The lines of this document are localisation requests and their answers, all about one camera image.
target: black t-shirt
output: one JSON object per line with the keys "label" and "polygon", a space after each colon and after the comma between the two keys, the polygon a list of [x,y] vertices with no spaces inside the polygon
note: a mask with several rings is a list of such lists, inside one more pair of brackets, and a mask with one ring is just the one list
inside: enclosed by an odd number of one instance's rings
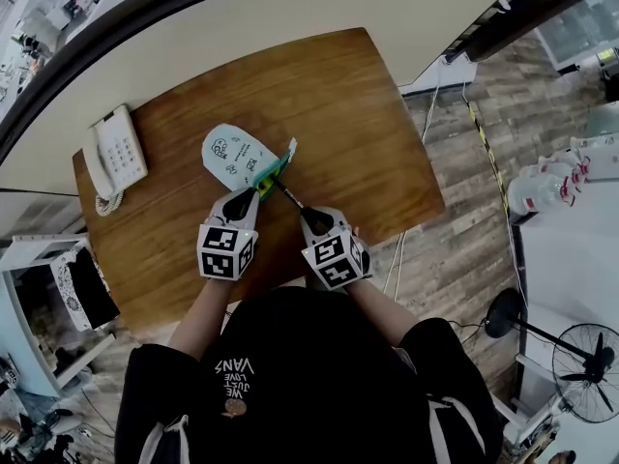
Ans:
{"label": "black t-shirt", "polygon": [[[136,463],[157,422],[189,415],[192,462],[375,455],[433,463],[428,393],[462,402],[484,438],[486,458],[459,413],[439,410],[452,463],[496,462],[499,419],[449,324],[425,320],[399,347],[415,369],[344,294],[283,287],[243,302],[202,362],[159,345],[132,352],[116,462]],[[230,417],[230,399],[243,400],[246,413]]]}

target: fan base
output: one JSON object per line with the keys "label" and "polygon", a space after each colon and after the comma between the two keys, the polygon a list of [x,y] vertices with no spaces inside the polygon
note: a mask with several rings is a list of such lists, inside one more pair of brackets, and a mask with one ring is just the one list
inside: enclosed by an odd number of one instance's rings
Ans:
{"label": "fan base", "polygon": [[486,315],[486,334],[492,338],[500,338],[509,333],[514,325],[514,319],[522,311],[522,296],[515,289],[505,289],[499,293]]}

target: green object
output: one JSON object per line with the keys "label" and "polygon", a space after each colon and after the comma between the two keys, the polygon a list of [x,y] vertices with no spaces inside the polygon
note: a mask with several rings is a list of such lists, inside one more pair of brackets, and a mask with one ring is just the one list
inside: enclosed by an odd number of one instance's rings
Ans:
{"label": "green object", "polygon": [[286,154],[271,163],[267,168],[262,170],[258,175],[253,178],[252,187],[258,191],[260,194],[260,201],[263,201],[273,190],[273,181],[271,180],[271,176],[279,178],[283,171],[288,166],[290,162],[290,150],[286,152]]}

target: telephone handset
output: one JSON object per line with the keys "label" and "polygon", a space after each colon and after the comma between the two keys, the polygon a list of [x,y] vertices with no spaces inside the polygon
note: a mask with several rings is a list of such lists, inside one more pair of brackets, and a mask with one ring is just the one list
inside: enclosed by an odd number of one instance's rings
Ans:
{"label": "telephone handset", "polygon": [[148,174],[129,110],[120,105],[91,127],[82,150],[98,193],[97,213],[107,217],[120,206],[124,190]]}

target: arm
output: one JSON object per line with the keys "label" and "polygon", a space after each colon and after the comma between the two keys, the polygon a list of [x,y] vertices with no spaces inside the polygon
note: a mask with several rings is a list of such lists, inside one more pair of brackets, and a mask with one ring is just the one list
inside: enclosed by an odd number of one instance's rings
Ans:
{"label": "arm", "polygon": [[349,283],[344,288],[370,322],[395,347],[398,347],[408,331],[419,323],[417,316],[385,296],[365,279]]}
{"label": "arm", "polygon": [[168,347],[200,360],[207,347],[220,336],[233,286],[232,281],[210,278],[176,327]]}

